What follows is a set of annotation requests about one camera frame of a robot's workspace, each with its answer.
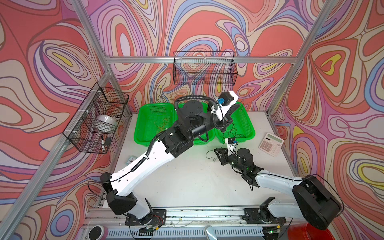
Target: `colored wire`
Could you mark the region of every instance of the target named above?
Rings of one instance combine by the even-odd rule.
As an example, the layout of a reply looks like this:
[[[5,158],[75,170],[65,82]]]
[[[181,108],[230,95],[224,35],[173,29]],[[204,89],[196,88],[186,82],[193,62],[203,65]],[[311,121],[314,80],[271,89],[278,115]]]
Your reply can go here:
[[[179,226],[179,227],[186,227],[188,226],[189,224],[191,224],[193,221],[191,221],[190,223],[186,224],[186,225],[183,225],[183,226]]]
[[[157,215],[154,215],[155,217],[157,217],[159,220],[161,220],[161,225],[163,225],[163,219],[160,217],[160,216],[157,216]]]
[[[98,197],[100,197],[100,198],[102,198],[102,199],[104,199],[104,200],[107,200],[106,198],[104,198],[104,197],[102,197],[102,196],[96,194],[94,191],[92,191],[91,188],[89,187],[89,182],[95,182],[95,181],[88,181],[88,182],[87,182],[88,189],[89,189],[94,195],[96,195],[96,196],[98,196]]]
[[[312,176],[315,176],[315,175],[316,175],[316,176],[319,176],[322,180],[324,180],[324,181],[325,181],[325,182],[332,188],[332,190],[337,194],[337,196],[340,198],[341,204],[342,204],[343,206],[342,206],[341,211],[339,212],[339,214],[336,215],[336,217],[340,216],[340,215],[343,213],[344,209],[345,209],[344,202],[343,202],[343,200],[341,199],[340,195],[339,195],[339,194],[337,193],[337,191],[332,187],[332,185],[329,184],[329,182],[328,182],[327,180],[325,180],[322,176],[320,176],[320,175],[318,175],[318,174],[312,174]]]
[[[291,225],[292,220],[293,220],[293,218],[291,218],[291,221],[289,222],[288,227],[284,230],[283,234],[281,234],[280,237],[277,238],[277,240],[279,240],[279,239],[285,234],[285,232],[287,231],[287,229],[288,229],[289,226]]]

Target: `psychedelic patterned wall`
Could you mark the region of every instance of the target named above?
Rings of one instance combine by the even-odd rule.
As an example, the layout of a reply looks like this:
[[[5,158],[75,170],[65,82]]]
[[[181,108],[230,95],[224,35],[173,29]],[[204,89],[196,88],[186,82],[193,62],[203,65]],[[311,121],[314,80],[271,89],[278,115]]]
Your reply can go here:
[[[86,9],[109,56],[223,50],[236,56],[296,56],[322,5],[322,0],[94,0]],[[111,67],[131,96],[132,111],[186,94],[217,97],[232,89],[247,110],[264,111],[289,65],[238,64],[231,87],[175,86],[172,64]]]
[[[339,239],[384,238],[383,69],[384,2],[339,1],[273,115],[300,176],[344,201]]]
[[[174,103],[177,98],[189,94],[217,98],[221,92],[229,90],[236,92],[248,111],[267,110],[290,64],[243,65],[247,70],[243,76],[238,76],[234,86],[176,86],[172,77],[173,64],[117,63],[113,69],[121,89],[130,95],[128,104],[133,112],[147,103]]]
[[[0,220],[104,71],[71,4],[41,3],[0,1]],[[70,145],[14,239],[72,239],[96,201],[86,180],[108,168],[117,142],[106,155]]]

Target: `green plastic basket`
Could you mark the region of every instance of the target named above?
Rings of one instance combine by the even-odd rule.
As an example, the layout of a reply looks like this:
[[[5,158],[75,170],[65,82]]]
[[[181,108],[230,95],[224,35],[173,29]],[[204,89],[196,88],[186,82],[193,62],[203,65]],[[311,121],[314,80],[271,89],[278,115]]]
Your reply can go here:
[[[170,103],[150,103],[139,109],[133,139],[137,144],[149,146],[153,137],[175,122],[175,108]]]
[[[225,139],[228,137],[235,137],[238,142],[245,142],[246,140],[254,138],[256,134],[255,129],[253,128],[247,111],[241,103],[240,107],[232,113],[231,117],[233,119],[233,124],[230,124],[224,133],[219,129],[215,129],[216,136],[221,143],[224,143],[223,138]]]
[[[208,104],[206,104],[206,103],[201,103],[201,104],[203,104],[203,110],[206,113],[207,112],[207,108],[208,108]],[[183,106],[184,106],[184,103],[180,103],[179,104],[179,108],[182,108]],[[175,120],[178,120],[176,111],[175,111]],[[207,139],[205,134],[201,135],[201,138],[202,139]],[[207,144],[210,141],[212,141],[214,138],[215,138],[215,130],[212,129],[212,130],[210,130],[208,132],[208,142],[204,142],[204,141],[201,141],[200,139],[196,138],[195,140],[193,140],[193,145],[204,145],[204,144]]]

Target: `black mounting plate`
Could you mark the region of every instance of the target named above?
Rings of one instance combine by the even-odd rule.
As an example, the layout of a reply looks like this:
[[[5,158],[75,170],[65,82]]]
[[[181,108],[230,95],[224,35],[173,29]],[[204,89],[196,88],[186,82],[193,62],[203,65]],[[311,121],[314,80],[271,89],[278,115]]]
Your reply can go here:
[[[137,219],[134,215],[128,214],[130,216],[127,216],[125,219],[125,225],[126,226],[143,226],[142,223]],[[152,225],[153,227],[156,225],[164,225],[166,223],[166,216],[167,216],[167,210],[165,209],[153,209],[153,216],[151,221],[148,225]]]
[[[259,211],[259,208],[244,209],[245,215],[242,217],[242,219],[245,220],[247,224],[258,224],[258,223],[263,224],[264,222],[260,220],[261,216],[258,213],[258,211]],[[282,225],[286,223],[286,220],[285,220],[285,217],[278,217],[273,219],[271,223],[277,223]]]

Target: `vent grille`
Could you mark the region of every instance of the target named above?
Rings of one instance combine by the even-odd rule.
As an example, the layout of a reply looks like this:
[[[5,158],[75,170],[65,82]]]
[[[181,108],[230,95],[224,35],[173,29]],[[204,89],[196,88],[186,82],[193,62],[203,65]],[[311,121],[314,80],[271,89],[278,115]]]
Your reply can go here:
[[[214,227],[217,237],[262,237],[263,227]],[[160,228],[153,233],[153,236],[140,236],[139,230],[132,229],[135,238],[180,238],[180,237],[204,237],[204,227],[180,227]],[[124,239],[131,237],[129,228],[109,228],[107,239]]]

